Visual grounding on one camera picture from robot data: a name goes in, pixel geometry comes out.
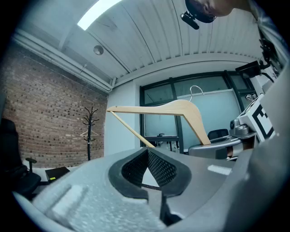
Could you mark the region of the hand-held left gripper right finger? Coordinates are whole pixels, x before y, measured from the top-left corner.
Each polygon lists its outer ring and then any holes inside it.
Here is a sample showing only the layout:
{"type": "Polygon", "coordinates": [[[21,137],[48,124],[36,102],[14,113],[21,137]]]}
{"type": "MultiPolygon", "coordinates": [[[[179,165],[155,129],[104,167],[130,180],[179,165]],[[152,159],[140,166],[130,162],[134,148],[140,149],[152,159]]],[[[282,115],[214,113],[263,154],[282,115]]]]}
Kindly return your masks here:
{"type": "Polygon", "coordinates": [[[160,191],[158,215],[142,221],[147,227],[154,220],[172,227],[224,227],[230,208],[224,185],[232,167],[224,160],[141,149],[141,174],[149,170],[151,178],[140,184],[160,191]]]}

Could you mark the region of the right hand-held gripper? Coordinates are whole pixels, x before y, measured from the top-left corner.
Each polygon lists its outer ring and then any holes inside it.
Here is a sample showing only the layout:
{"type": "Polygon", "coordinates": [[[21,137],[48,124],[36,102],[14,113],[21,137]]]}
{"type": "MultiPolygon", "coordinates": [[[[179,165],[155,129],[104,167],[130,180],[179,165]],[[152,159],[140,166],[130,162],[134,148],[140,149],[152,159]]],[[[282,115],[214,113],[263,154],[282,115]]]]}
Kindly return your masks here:
{"type": "Polygon", "coordinates": [[[266,111],[261,105],[264,94],[260,94],[234,120],[230,122],[227,136],[210,140],[209,145],[196,145],[188,149],[190,156],[226,160],[234,147],[242,149],[242,140],[255,136],[257,143],[272,138],[276,133],[266,111]]]}

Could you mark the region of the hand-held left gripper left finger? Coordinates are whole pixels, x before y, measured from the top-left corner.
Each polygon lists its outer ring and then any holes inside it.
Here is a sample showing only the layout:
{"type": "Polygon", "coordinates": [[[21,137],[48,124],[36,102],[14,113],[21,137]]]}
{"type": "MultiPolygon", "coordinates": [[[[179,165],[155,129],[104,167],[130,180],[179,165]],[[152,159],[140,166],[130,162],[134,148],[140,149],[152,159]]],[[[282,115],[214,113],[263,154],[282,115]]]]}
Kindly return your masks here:
{"type": "Polygon", "coordinates": [[[28,218],[44,232],[159,232],[165,224],[147,200],[127,198],[110,183],[117,161],[135,150],[88,161],[47,186],[34,200],[14,193],[28,218]]]}

